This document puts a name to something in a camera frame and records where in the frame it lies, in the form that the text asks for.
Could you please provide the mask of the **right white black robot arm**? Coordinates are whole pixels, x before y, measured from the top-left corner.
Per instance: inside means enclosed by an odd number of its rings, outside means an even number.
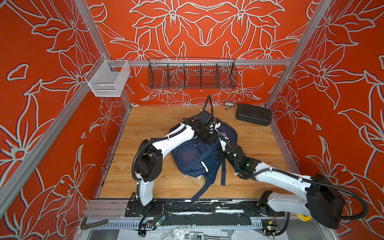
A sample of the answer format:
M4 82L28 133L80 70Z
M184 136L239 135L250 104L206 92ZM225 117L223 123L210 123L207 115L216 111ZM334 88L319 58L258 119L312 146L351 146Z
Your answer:
M218 139L225 159L240 179L268 183L289 192L288 195L279 195L266 191L260 198L260 203L264 204L262 210L302 214L329 229L338 229L342 220L362 219L369 212L369 207L362 197L334 185L323 175L310 177L274 168L260 160L247 157L242 148L231 142L225 134L218 134ZM346 205L343 194L361 203L360 213L343 215Z

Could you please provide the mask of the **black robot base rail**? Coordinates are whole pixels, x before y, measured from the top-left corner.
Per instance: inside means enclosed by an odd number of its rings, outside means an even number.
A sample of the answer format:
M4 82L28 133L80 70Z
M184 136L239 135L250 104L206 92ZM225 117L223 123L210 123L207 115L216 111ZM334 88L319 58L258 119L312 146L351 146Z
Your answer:
M155 221L159 230L173 228L262 229L268 225L283 227L284 212L260 212L257 199L154 199L156 215L143 223Z

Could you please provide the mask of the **navy blue student backpack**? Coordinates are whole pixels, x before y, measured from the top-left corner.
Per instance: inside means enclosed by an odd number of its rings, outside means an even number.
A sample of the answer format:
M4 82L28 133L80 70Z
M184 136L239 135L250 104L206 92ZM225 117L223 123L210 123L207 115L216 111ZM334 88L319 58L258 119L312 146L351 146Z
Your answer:
M176 125L163 138L152 139L147 156L154 161L148 167L147 173L141 173L144 182L153 192L153 181L162 172L163 159L168 154L179 171L190 177L203 176L204 186L191 198L191 202L198 200L215 182L219 169L222 169L221 184L226 183L226 164L224 144L237 143L238 135L228 124L214 119L207 125L196 120Z

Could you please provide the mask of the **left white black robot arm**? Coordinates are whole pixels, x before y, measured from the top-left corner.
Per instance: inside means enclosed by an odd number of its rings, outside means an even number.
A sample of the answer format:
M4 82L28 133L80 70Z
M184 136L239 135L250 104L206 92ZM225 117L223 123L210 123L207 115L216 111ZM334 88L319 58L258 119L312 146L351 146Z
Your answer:
M210 171L212 161L205 159L209 151L217 151L214 134L218 121L213 112L201 110L184 119L162 138L142 141L132 164L132 176L137 182L136 199L146 207L154 199L154 181L163 169L164 158L171 153L185 175L201 176Z

